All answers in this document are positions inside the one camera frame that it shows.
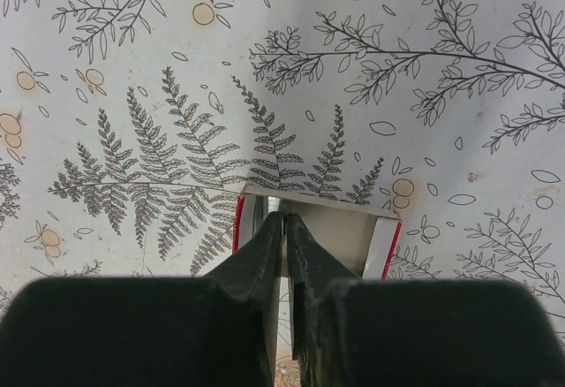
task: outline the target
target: botanical pattern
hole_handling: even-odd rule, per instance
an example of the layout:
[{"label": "botanical pattern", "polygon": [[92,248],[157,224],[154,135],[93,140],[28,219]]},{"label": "botanical pattern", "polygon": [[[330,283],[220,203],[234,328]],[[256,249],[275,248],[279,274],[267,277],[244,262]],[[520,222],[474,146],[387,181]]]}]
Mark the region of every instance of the botanical pattern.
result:
[{"label": "botanical pattern", "polygon": [[66,173],[59,173],[49,191],[63,199],[82,200],[92,216],[104,213],[118,235],[126,217],[126,202],[132,201],[140,247],[145,244],[147,227],[161,218],[157,247],[163,260],[179,239],[198,229],[197,224],[207,223],[208,233],[192,263],[192,272],[197,273],[203,263],[230,247],[237,194],[225,191],[225,187],[245,180],[234,172],[249,162],[225,158],[239,148],[237,144],[210,145],[226,130],[225,126],[215,125],[212,114],[199,112],[197,103],[186,105],[187,95],[180,94],[169,67],[162,73],[165,102],[188,156],[181,158],[178,145],[170,144],[167,134],[161,133],[162,127],[154,124],[130,87],[126,101],[139,158],[132,157],[132,148],[123,149],[122,140],[111,131],[105,110],[100,109],[98,134],[103,164],[79,142],[81,167],[65,159]]},{"label": "botanical pattern", "polygon": [[[562,33],[565,27],[563,11],[552,15],[535,2],[523,4],[524,11],[514,22],[515,31],[491,42],[481,41],[480,33],[473,26],[471,16],[477,12],[477,4],[424,0],[422,5],[433,7],[435,16],[427,31],[437,32],[440,38],[430,50],[412,49],[402,38],[397,39],[398,45],[394,49],[385,49],[381,45],[384,42],[384,39],[381,41],[383,24],[371,24],[365,14],[357,21],[348,16],[338,22],[335,11],[328,15],[317,12],[321,25],[314,29],[325,35],[323,45],[332,46],[333,51],[301,50],[297,28],[288,27],[286,32],[269,31],[265,44],[257,43],[255,50],[250,49],[250,59],[258,60],[252,62],[253,74],[257,80],[267,80],[265,85],[270,91],[282,95],[287,86],[293,87],[304,79],[309,82],[320,80],[324,61],[339,57],[338,72],[355,67],[353,70],[365,77],[365,82],[344,89],[353,95],[350,104],[379,104],[395,86],[398,74],[415,80],[422,65],[438,59],[447,61],[435,90],[414,90],[417,100],[411,110],[428,126],[436,124],[449,101],[456,96],[470,99],[497,90],[506,96],[513,88],[565,89],[565,85],[558,81],[565,77],[565,66],[561,61],[565,52],[565,44],[561,43],[565,38]],[[536,62],[535,68],[513,64],[503,52],[517,48],[529,50],[532,61]],[[359,65],[354,64],[356,60],[360,61]],[[468,72],[468,63],[474,64],[471,72]],[[510,119],[501,115],[502,127],[496,129],[484,147],[494,153],[504,139],[511,139],[517,145],[539,126],[551,131],[563,120],[563,109],[559,104],[544,114],[537,104],[525,104],[524,112],[518,117]]]},{"label": "botanical pattern", "polygon": [[0,0],[0,314],[210,270],[251,183],[394,210],[389,278],[523,285],[565,345],[561,3]]}]

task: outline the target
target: fern frond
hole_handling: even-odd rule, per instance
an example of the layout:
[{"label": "fern frond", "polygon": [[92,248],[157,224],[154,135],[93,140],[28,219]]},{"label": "fern frond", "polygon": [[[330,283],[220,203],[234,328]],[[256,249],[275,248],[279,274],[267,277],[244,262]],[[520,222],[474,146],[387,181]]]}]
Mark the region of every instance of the fern frond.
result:
[{"label": "fern frond", "polygon": [[322,151],[321,156],[318,157],[320,166],[315,164],[313,169],[317,173],[309,173],[308,178],[313,182],[305,181],[305,187],[319,197],[330,200],[338,200],[337,197],[330,192],[342,191],[339,186],[334,186],[331,183],[341,181],[341,178],[332,173],[341,173],[339,167],[343,164],[343,160],[339,157],[343,156],[343,147],[345,141],[342,140],[345,133],[343,132],[343,110],[339,105],[335,105],[335,119],[334,119],[334,132],[329,136],[333,142],[328,143],[327,151]]},{"label": "fern frond", "polygon": [[20,206],[18,204],[19,195],[12,192],[12,188],[18,185],[19,178],[14,173],[14,168],[11,164],[6,163],[0,165],[0,194],[4,198],[0,204],[0,230],[4,227],[6,217],[17,218]]},{"label": "fern frond", "polygon": [[219,253],[231,250],[237,194],[223,193],[211,198],[210,201],[215,202],[213,208],[228,209],[230,213],[215,212],[211,215],[204,239],[192,258],[190,269],[192,276],[197,275],[204,265],[212,261]]},{"label": "fern frond", "polygon": [[373,196],[373,189],[375,182],[380,175],[380,170],[382,169],[382,163],[384,159],[381,157],[377,160],[377,164],[369,171],[368,175],[365,175],[365,179],[360,179],[358,186],[353,184],[353,193],[346,193],[347,196],[355,203],[361,205],[369,204],[371,196]]},{"label": "fern frond", "polygon": [[170,193],[172,196],[167,199],[169,204],[166,205],[166,209],[171,213],[165,214],[165,218],[162,219],[164,226],[161,227],[158,240],[159,255],[163,260],[179,238],[191,234],[192,229],[198,229],[194,217],[206,222],[205,215],[210,214],[202,201],[209,201],[203,188],[191,186],[172,190]]},{"label": "fern frond", "polygon": [[169,194],[164,188],[150,184],[133,184],[127,192],[135,207],[135,238],[139,247],[143,247],[147,227],[161,213],[159,207],[166,206],[161,197],[169,197]]},{"label": "fern frond", "polygon": [[98,134],[100,135],[100,143],[104,149],[106,170],[109,176],[119,182],[133,181],[139,178],[140,172],[136,171],[130,175],[126,172],[138,159],[130,158],[132,150],[127,149],[120,151],[122,148],[122,141],[116,139],[116,133],[111,131],[111,126],[108,121],[108,116],[104,109],[98,110]]},{"label": "fern frond", "polygon": [[287,148],[294,140],[296,135],[292,134],[283,137],[286,129],[285,124],[280,124],[273,128],[275,122],[275,113],[267,113],[267,108],[259,104],[259,100],[253,96],[253,93],[242,85],[240,80],[235,76],[231,77],[236,84],[237,89],[241,90],[241,95],[245,98],[244,102],[251,107],[249,112],[252,114],[252,120],[258,126],[253,128],[257,133],[254,141],[259,143],[253,150],[263,155],[272,156],[270,158],[255,158],[252,160],[254,164],[260,167],[253,167],[250,169],[252,173],[257,176],[248,177],[248,180],[264,186],[265,188],[280,189],[282,184],[287,191],[303,190],[304,186],[297,182],[283,183],[283,179],[303,177],[305,174],[302,171],[292,169],[282,169],[281,163],[303,163],[304,161],[300,156],[293,154],[281,154],[280,151]]},{"label": "fern frond", "polygon": [[142,174],[154,182],[174,184],[188,173],[187,169],[179,169],[185,162],[173,158],[177,145],[167,147],[167,134],[160,134],[161,127],[153,125],[153,119],[141,108],[132,87],[128,89],[127,97],[133,127],[138,135],[140,157],[145,162],[140,165],[144,170]]},{"label": "fern frond", "polygon": [[239,149],[237,144],[222,144],[212,150],[208,150],[210,142],[215,140],[227,128],[222,125],[215,125],[212,122],[212,114],[200,113],[197,116],[197,103],[191,104],[187,110],[183,111],[186,102],[186,95],[179,95],[180,87],[175,83],[175,77],[170,67],[162,73],[165,78],[162,80],[162,90],[169,98],[166,100],[172,109],[169,113],[179,116],[175,125],[182,126],[185,130],[177,135],[186,140],[183,147],[198,157],[188,156],[187,159],[192,163],[191,177],[204,186],[223,189],[228,184],[245,180],[238,175],[230,175],[236,168],[249,164],[245,159],[231,159],[220,161],[220,156],[224,156],[231,151]]}]

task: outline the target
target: fern illustration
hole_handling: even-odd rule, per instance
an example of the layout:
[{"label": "fern illustration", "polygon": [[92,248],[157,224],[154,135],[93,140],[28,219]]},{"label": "fern illustration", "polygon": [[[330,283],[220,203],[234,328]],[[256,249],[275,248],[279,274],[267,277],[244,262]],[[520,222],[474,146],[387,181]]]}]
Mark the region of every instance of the fern illustration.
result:
[{"label": "fern illustration", "polygon": [[343,110],[339,105],[335,105],[335,126],[334,132],[329,136],[333,142],[328,143],[327,151],[322,151],[322,157],[318,157],[318,161],[321,166],[315,164],[313,166],[317,173],[309,173],[308,177],[312,180],[305,181],[304,185],[312,193],[318,195],[324,199],[337,200],[337,197],[333,194],[337,191],[342,191],[339,186],[331,184],[332,182],[341,181],[336,173],[341,173],[340,165],[343,164],[343,160],[340,159],[343,156],[343,147],[345,146],[345,141],[342,140],[344,136],[343,132]]},{"label": "fern illustration", "polygon": [[4,197],[4,201],[0,204],[0,230],[4,227],[6,217],[18,217],[19,195],[13,193],[11,189],[19,182],[11,164],[0,164],[0,195]]},{"label": "fern illustration", "polygon": [[[99,110],[103,161],[99,163],[79,143],[80,166],[64,159],[64,172],[57,175],[49,191],[63,199],[82,201],[92,216],[105,213],[117,233],[127,216],[127,204],[132,202],[140,247],[145,246],[148,227],[160,222],[157,250],[163,260],[181,238],[205,224],[207,231],[191,266],[196,275],[230,248],[238,194],[225,188],[245,180],[235,172],[250,162],[226,157],[239,149],[234,143],[218,143],[226,127],[212,122],[210,113],[199,112],[197,103],[186,105],[187,95],[179,94],[169,67],[162,73],[162,89],[167,94],[169,114],[176,117],[173,125],[180,128],[177,136],[185,141],[183,148],[169,144],[167,134],[148,116],[130,87],[126,101],[138,156],[133,156],[133,149],[123,148],[106,111]],[[188,152],[186,160],[178,157],[182,149]]]},{"label": "fern illustration", "polygon": [[360,179],[358,185],[353,185],[353,193],[346,193],[347,196],[355,203],[361,205],[369,204],[369,198],[373,196],[373,189],[375,181],[380,175],[380,169],[382,168],[382,162],[384,159],[381,157],[377,160],[377,164],[369,171],[368,175],[365,175],[365,179]]},{"label": "fern illustration", "polygon": [[282,163],[304,163],[302,157],[292,153],[281,153],[296,139],[296,134],[283,137],[286,129],[285,124],[275,127],[275,113],[267,113],[267,108],[259,104],[259,100],[253,96],[245,85],[235,76],[231,77],[236,87],[241,90],[241,95],[245,97],[245,103],[251,108],[249,112],[252,114],[252,120],[257,124],[253,131],[257,134],[255,142],[259,143],[255,146],[254,151],[267,155],[266,158],[254,158],[252,163],[256,166],[250,169],[254,175],[248,180],[263,186],[284,191],[304,190],[304,186],[298,182],[292,182],[293,178],[303,177],[305,174],[297,169],[282,168]]}]

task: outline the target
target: red edge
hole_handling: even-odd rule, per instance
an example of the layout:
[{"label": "red edge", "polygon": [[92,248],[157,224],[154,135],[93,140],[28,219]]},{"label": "red edge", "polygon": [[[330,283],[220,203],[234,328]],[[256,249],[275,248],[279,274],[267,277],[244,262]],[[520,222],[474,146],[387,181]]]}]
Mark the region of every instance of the red edge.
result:
[{"label": "red edge", "polygon": [[244,211],[245,197],[239,197],[237,200],[236,220],[233,224],[233,242],[231,244],[231,253],[234,254],[239,249],[239,225],[241,224],[241,214]]},{"label": "red edge", "polygon": [[388,274],[388,267],[390,266],[390,262],[392,261],[392,256],[395,254],[396,243],[398,242],[398,237],[400,237],[400,229],[402,228],[403,223],[398,222],[396,226],[395,236],[392,238],[392,244],[390,245],[390,250],[388,251],[387,262],[385,263],[385,268],[382,270],[382,277],[380,279],[385,279]]}]

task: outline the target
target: orange circle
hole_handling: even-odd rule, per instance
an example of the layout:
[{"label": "orange circle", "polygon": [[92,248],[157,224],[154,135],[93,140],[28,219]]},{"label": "orange circle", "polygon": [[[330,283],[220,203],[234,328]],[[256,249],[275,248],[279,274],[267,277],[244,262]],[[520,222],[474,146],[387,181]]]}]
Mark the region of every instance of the orange circle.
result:
[{"label": "orange circle", "polygon": [[192,9],[192,17],[199,25],[209,25],[214,21],[214,9],[206,3],[196,4]]},{"label": "orange circle", "polygon": [[46,247],[57,247],[59,244],[61,244],[61,239],[52,230],[45,230],[44,232],[42,232],[41,241],[43,241]]},{"label": "orange circle", "polygon": [[61,249],[57,246],[45,246],[45,253],[51,257],[57,258],[61,255]]},{"label": "orange circle", "polygon": [[395,205],[397,209],[406,209],[410,205],[410,200],[401,195],[397,195],[393,200],[392,204]]},{"label": "orange circle", "polygon": [[87,76],[88,82],[96,87],[99,87],[104,83],[104,75],[96,69],[88,69],[85,75]]},{"label": "orange circle", "polygon": [[19,135],[10,135],[7,133],[4,139],[6,140],[6,144],[12,148],[18,148],[21,146],[21,138]]},{"label": "orange circle", "polygon": [[16,75],[16,81],[18,82],[18,85],[26,91],[29,91],[30,89],[35,87],[34,77],[27,72],[18,73]]},{"label": "orange circle", "polygon": [[5,133],[10,133],[11,135],[18,135],[21,133],[21,125],[19,124],[19,121],[8,113],[0,115],[0,128],[2,128]]}]

